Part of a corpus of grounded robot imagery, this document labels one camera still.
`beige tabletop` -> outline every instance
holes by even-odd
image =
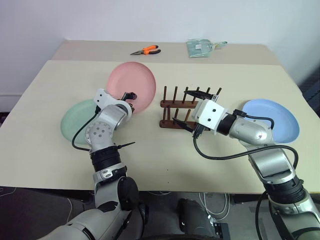
[[[161,63],[145,64],[156,79],[151,105],[135,114],[117,130],[117,144],[136,143],[121,150],[141,191],[191,191],[261,193],[264,188],[247,157],[225,161],[202,158],[195,151],[192,135],[184,130],[159,127],[160,101],[178,86],[212,91],[222,87],[218,103],[232,111],[249,100],[263,98],[289,109],[300,125],[291,143],[299,153],[298,177],[310,192],[320,190],[320,120],[304,100],[299,88],[280,65]],[[89,190],[94,169],[87,152],[72,148],[60,132],[65,112],[74,104],[91,99],[105,88],[116,61],[48,61],[0,128],[0,185],[47,189]],[[183,119],[184,111],[179,112]],[[245,151],[235,139],[205,132],[198,141],[202,151],[226,156]]]
[[[155,55],[130,55],[147,46],[158,45]],[[52,60],[148,62],[173,64],[280,65],[276,56],[262,44],[227,44],[210,57],[188,57],[185,42],[84,41],[66,40]]]

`pliers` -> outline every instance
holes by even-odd
[[[141,55],[141,54],[144,54],[144,55],[148,55],[148,54],[158,54],[161,52],[160,49],[158,50],[155,50],[155,51],[151,51],[153,49],[157,49],[159,46],[158,45],[152,45],[152,46],[147,46],[145,48],[143,48],[142,50],[139,50],[139,51],[135,51],[133,53],[131,53],[130,55]]]

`blue plate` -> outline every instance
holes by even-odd
[[[254,99],[248,101],[242,110],[251,116],[272,118],[274,120],[273,141],[276,143],[288,144],[299,136],[300,128],[297,119],[288,109],[277,102],[267,99]],[[271,125],[270,121],[259,121]]]

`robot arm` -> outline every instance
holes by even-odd
[[[134,142],[116,146],[112,137],[134,111],[126,99],[136,97],[133,92],[126,92],[121,100],[117,100],[103,89],[98,89],[94,101],[101,111],[85,131],[95,170],[96,208],[80,213],[42,240],[116,240],[129,222],[132,210],[139,203],[139,190],[135,181],[127,177],[127,167],[121,162],[118,149]]]
[[[320,239],[320,214],[295,168],[297,152],[285,145],[275,145],[272,129],[262,121],[248,121],[245,112],[235,110],[233,114],[216,103],[218,94],[187,91],[199,101],[192,113],[197,126],[192,129],[182,121],[175,121],[184,129],[193,132],[193,143],[201,156],[211,160],[226,160],[248,155],[249,161],[264,185],[270,203],[270,213],[282,239]],[[238,139],[247,152],[213,157],[203,154],[197,146],[197,138],[205,128],[213,133],[229,135]],[[289,161],[283,149],[293,151],[295,161]]]

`wooden peg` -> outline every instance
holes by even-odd
[[[167,113],[168,113],[168,120],[170,120],[170,107],[168,107],[168,111],[167,111]]]
[[[175,113],[174,113],[174,118],[175,118],[175,119],[176,119],[177,116],[178,116],[178,112],[179,112],[179,108],[177,108],[177,109],[175,110]]]
[[[192,100],[192,103],[193,103],[193,104],[195,103],[195,100],[196,100],[196,97],[194,96],[194,97],[193,97],[193,100]]]
[[[177,87],[177,86],[175,86],[175,88],[174,88],[173,100],[172,100],[172,103],[173,103],[173,104],[175,103],[175,100],[176,100],[177,90],[178,90],[178,87]]]
[[[167,86],[164,86],[163,101],[166,101],[166,95],[167,95]]]
[[[166,112],[167,112],[167,108],[164,108],[163,109],[163,118],[162,118],[163,121],[166,120]]]
[[[187,96],[187,94],[186,94],[186,93],[184,93],[184,95],[183,95],[183,100],[182,100],[182,103],[183,103],[183,104],[185,103],[186,96]]]
[[[191,112],[191,109],[189,109],[189,110],[188,110],[188,112],[186,113],[186,116],[185,116],[184,122],[187,122],[187,121],[188,121],[188,118],[189,118],[190,112]]]

